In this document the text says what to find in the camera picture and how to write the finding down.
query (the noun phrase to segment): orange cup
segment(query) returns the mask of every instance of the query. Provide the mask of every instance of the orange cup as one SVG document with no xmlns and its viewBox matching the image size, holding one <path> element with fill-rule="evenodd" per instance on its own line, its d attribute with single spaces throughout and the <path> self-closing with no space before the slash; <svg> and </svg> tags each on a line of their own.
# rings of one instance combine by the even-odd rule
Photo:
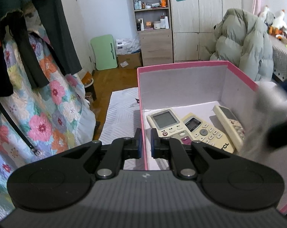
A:
<svg viewBox="0 0 287 228">
<path fill-rule="evenodd" d="M 167 0 L 161 0 L 161 6 L 166 7 L 167 6 Z"/>
</svg>

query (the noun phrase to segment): gray puffer jacket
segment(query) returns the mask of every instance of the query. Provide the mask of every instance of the gray puffer jacket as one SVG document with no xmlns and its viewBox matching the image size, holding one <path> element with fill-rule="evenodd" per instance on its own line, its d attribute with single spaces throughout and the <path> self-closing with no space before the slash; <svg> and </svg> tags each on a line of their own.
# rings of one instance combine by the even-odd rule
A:
<svg viewBox="0 0 287 228">
<path fill-rule="evenodd" d="M 228 60 L 253 81 L 271 80 L 273 50 L 267 26 L 252 13 L 228 9 L 206 50 L 210 60 Z"/>
</svg>

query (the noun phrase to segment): stuffed duck toy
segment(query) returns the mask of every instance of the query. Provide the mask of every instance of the stuffed duck toy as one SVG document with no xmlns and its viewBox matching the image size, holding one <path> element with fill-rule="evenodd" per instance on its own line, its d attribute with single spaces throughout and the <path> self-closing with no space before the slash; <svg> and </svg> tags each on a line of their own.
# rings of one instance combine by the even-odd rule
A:
<svg viewBox="0 0 287 228">
<path fill-rule="evenodd" d="M 275 34 L 280 34 L 279 30 L 284 27 L 285 29 L 287 29 L 287 25 L 285 23 L 285 21 L 283 20 L 285 16 L 285 10 L 282 9 L 282 11 L 280 11 L 280 15 L 278 16 L 278 18 L 275 18 L 273 20 L 273 24 L 272 26 L 269 28 L 269 34 L 273 33 L 273 29 L 275 29 Z"/>
<path fill-rule="evenodd" d="M 264 8 L 264 11 L 259 15 L 259 18 L 261 18 L 263 20 L 263 22 L 265 22 L 266 20 L 266 16 L 267 13 L 270 11 L 269 7 L 266 5 Z"/>
</svg>

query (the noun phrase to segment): black round pad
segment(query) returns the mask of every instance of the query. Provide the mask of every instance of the black round pad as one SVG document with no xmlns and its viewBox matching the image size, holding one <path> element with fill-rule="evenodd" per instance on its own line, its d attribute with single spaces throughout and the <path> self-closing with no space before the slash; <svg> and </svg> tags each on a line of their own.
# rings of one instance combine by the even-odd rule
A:
<svg viewBox="0 0 287 228">
<path fill-rule="evenodd" d="M 273 169 L 240 157 L 214 160 L 202 177 L 205 193 L 216 203 L 243 211 L 276 206 L 284 181 Z"/>
<path fill-rule="evenodd" d="M 30 211 L 62 209 L 82 199 L 91 177 L 80 162 L 51 157 L 17 169 L 7 181 L 13 203 Z"/>
</svg>

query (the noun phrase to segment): shelf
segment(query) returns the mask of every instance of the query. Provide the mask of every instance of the shelf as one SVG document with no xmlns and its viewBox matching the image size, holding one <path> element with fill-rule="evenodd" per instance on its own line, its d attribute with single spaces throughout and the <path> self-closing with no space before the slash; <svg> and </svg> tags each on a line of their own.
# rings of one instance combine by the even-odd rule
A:
<svg viewBox="0 0 287 228">
<path fill-rule="evenodd" d="M 148 11 L 148 10 L 159 10 L 159 9 L 169 9 L 169 8 L 168 7 L 157 7 L 157 8 L 136 9 L 136 10 L 134 10 L 134 12 Z"/>
<path fill-rule="evenodd" d="M 159 31 L 164 31 L 164 30 L 170 30 L 171 31 L 171 28 L 169 29 L 166 29 L 166 28 L 161 28 L 161 29 L 149 29 L 149 30 L 144 30 L 144 31 L 137 31 L 138 33 L 149 33 L 149 32 L 159 32 Z"/>
</svg>

